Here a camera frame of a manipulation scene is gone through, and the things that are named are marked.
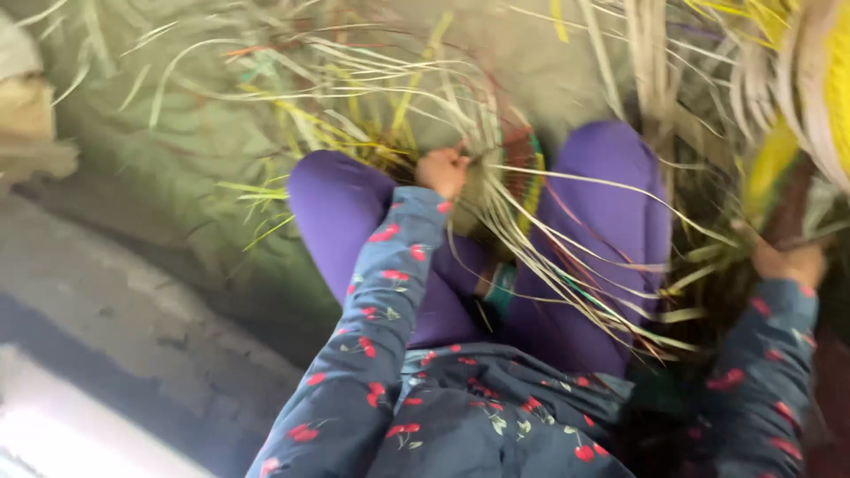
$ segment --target concrete ground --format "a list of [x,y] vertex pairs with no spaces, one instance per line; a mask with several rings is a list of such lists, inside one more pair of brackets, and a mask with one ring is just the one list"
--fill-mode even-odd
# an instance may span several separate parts
[[301,377],[172,277],[14,195],[0,199],[0,345],[216,476],[244,475]]

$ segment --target leg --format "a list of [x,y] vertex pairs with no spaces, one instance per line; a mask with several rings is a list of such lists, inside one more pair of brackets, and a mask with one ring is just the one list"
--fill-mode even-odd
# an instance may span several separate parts
[[[335,151],[314,152],[292,170],[290,208],[319,273],[340,304],[360,250],[386,216],[395,186],[385,174]],[[451,268],[446,252],[439,250],[435,256],[441,259],[435,260],[428,276],[410,347],[484,340],[457,293],[435,272],[436,263]]]
[[[655,156],[623,122],[596,122],[574,131],[553,170],[635,186],[664,198]],[[583,225],[572,219],[562,204]],[[537,216],[549,227],[608,260],[619,263],[631,260],[635,264],[666,262],[671,234],[669,212],[664,205],[639,192],[574,179],[549,178],[549,187],[541,195]],[[552,262],[570,270],[558,259],[539,230],[532,232],[531,242]],[[575,248],[570,250],[600,276],[621,286],[651,293],[660,285],[660,274],[648,275],[595,259]],[[559,299],[528,267],[520,264],[518,273],[516,293]],[[587,282],[581,273],[572,275]],[[629,300],[644,309],[655,307],[653,301],[641,299],[592,272],[590,275],[600,288],[614,297]],[[630,322],[640,323],[640,316],[632,310],[617,307],[612,300],[606,303],[613,305],[612,308],[619,310]],[[599,372],[621,377],[629,358],[625,345],[566,304],[515,298],[504,333],[521,350],[565,372]],[[631,343],[625,334],[620,337]]]

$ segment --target cherry print jacket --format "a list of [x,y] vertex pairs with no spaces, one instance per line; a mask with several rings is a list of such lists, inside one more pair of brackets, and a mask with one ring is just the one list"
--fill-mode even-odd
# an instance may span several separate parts
[[[632,476],[606,451],[626,381],[559,373],[500,344],[405,349],[450,204],[416,187],[394,200],[248,476]],[[792,282],[758,288],[689,431],[696,474],[797,476],[816,307]]]

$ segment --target purple leggings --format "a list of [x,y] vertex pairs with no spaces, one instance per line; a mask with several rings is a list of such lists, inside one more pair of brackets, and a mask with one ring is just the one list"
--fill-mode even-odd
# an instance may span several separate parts
[[[595,122],[578,128],[560,151],[552,170],[615,181],[664,198],[655,156],[623,122]],[[340,303],[345,299],[360,249],[383,221],[395,186],[383,173],[336,151],[314,152],[292,171],[288,187],[295,220],[319,272]],[[641,193],[610,185],[549,178],[537,217],[613,262],[666,262],[671,234],[669,211]],[[485,269],[488,258],[478,244],[461,236],[453,240],[466,267],[476,272]],[[539,230],[532,232],[531,241],[562,269],[571,270],[562,265],[563,260],[558,259],[551,243]],[[606,293],[645,310],[656,308],[654,301],[641,299],[611,282],[652,293],[660,285],[660,275],[612,265],[569,247],[598,272],[599,276],[593,273],[591,276]],[[589,281],[581,273],[570,273]],[[628,348],[567,304],[514,297],[503,318],[500,335],[489,334],[472,320],[464,307],[477,282],[475,274],[457,263],[447,244],[435,251],[409,348],[500,342],[516,346],[563,372],[609,373],[618,377],[625,373]],[[523,264],[518,265],[514,292],[560,299]],[[642,320],[626,307],[619,310],[632,323],[639,324]],[[621,337],[631,343],[627,335]]]

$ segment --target hand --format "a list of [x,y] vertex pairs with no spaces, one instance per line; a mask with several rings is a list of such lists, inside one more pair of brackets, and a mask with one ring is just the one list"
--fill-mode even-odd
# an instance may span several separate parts
[[434,150],[421,158],[416,166],[416,185],[434,190],[446,200],[453,200],[467,181],[469,158],[457,150]]
[[817,289],[824,280],[827,270],[824,248],[831,238],[779,250],[750,226],[738,223],[733,227],[754,247],[752,264],[762,279],[790,279],[812,289]]

